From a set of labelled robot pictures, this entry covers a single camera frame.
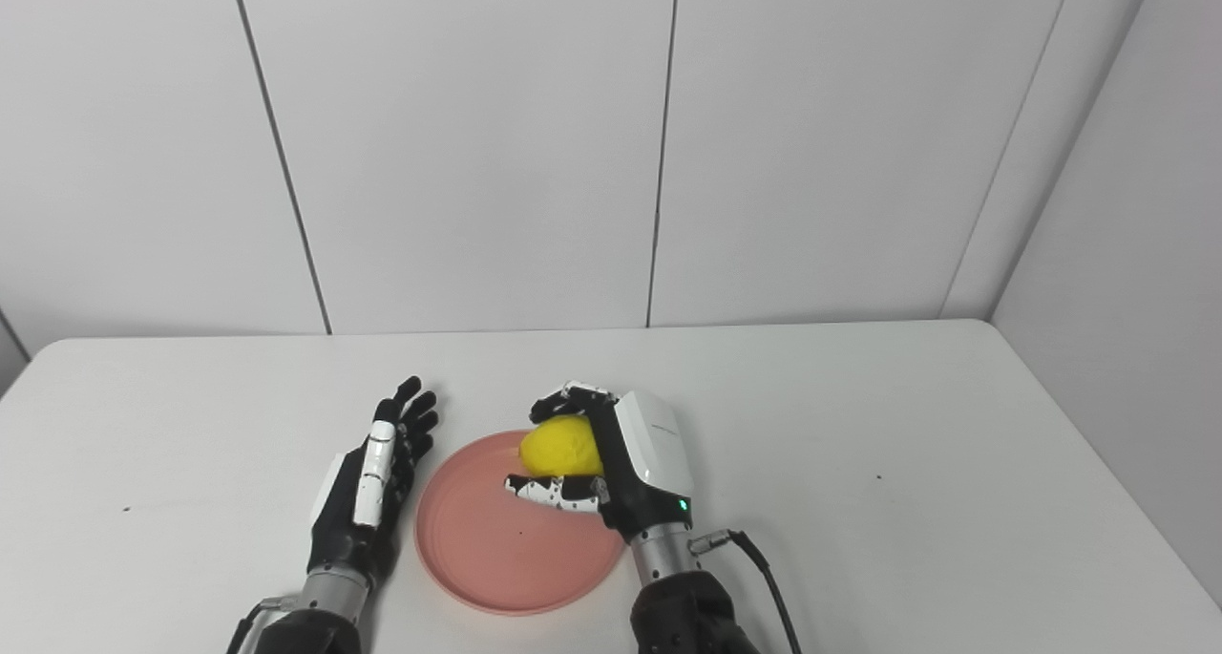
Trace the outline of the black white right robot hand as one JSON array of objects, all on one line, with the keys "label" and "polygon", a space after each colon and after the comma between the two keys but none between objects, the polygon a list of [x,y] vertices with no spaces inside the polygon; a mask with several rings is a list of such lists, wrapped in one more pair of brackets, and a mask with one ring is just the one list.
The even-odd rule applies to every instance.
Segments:
[{"label": "black white right robot hand", "polygon": [[615,394],[568,381],[534,403],[534,432],[554,416],[569,414],[589,422],[601,472],[506,476],[508,494],[563,512],[598,513],[624,542],[646,539],[664,524],[690,531],[695,483],[684,436],[664,401],[645,391]]}]

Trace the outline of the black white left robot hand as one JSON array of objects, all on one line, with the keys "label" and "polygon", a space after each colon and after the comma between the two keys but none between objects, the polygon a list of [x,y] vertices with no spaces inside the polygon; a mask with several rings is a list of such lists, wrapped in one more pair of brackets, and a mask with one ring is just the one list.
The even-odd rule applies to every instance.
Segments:
[{"label": "black white left robot hand", "polygon": [[314,515],[308,571],[345,567],[379,587],[400,554],[400,517],[415,467],[433,449],[437,397],[420,377],[379,402],[367,439],[327,472]]}]

